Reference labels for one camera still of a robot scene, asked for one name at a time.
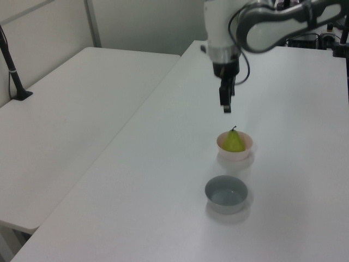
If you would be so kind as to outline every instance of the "white wall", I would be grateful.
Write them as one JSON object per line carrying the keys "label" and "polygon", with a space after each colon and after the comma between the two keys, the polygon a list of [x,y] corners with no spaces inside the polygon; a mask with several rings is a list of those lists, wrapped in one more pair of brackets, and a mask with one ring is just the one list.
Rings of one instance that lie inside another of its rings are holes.
{"label": "white wall", "polygon": [[[93,46],[83,0],[55,0],[3,29],[25,89],[83,48]],[[1,54],[0,107],[8,101],[8,68]]]}
{"label": "white wall", "polygon": [[91,0],[102,47],[182,55],[206,40],[204,0]]}

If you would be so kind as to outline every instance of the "table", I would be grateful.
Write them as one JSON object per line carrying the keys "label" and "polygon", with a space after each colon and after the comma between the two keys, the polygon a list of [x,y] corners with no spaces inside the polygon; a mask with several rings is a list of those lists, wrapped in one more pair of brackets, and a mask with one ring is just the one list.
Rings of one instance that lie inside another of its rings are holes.
{"label": "table", "polygon": [[[188,48],[13,262],[349,257],[345,60],[284,47],[249,54],[250,79],[225,115],[202,43]],[[217,156],[215,144],[234,125],[254,139],[252,155],[236,163]],[[207,206],[205,184],[218,175],[248,186],[240,213]]]}
{"label": "table", "polygon": [[89,47],[2,107],[0,225],[32,234],[178,59]]}

